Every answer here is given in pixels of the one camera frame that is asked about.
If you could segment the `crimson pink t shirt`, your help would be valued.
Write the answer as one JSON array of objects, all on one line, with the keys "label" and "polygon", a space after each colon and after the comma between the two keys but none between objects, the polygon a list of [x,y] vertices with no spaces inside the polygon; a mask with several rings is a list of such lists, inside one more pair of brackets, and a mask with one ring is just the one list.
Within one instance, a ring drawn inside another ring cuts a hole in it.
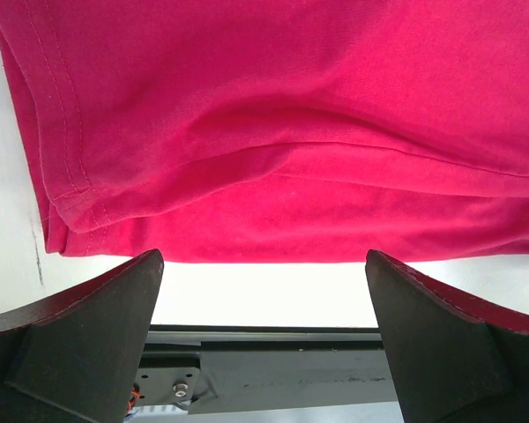
[{"label": "crimson pink t shirt", "polygon": [[45,247],[529,254],[529,1],[0,1]]}]

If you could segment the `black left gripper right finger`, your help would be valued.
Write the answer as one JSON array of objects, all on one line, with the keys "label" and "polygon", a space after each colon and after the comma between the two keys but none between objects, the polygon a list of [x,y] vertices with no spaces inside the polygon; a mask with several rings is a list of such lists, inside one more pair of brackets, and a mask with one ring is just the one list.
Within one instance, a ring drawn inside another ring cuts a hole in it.
[{"label": "black left gripper right finger", "polygon": [[529,422],[529,315],[367,254],[369,293],[406,422]]}]

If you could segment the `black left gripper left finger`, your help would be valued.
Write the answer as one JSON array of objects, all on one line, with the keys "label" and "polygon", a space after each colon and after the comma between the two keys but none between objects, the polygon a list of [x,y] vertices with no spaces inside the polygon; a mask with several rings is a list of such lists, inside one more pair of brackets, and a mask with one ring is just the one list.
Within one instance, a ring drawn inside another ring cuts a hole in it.
[{"label": "black left gripper left finger", "polygon": [[0,314],[0,422],[121,422],[162,280],[159,250]]}]

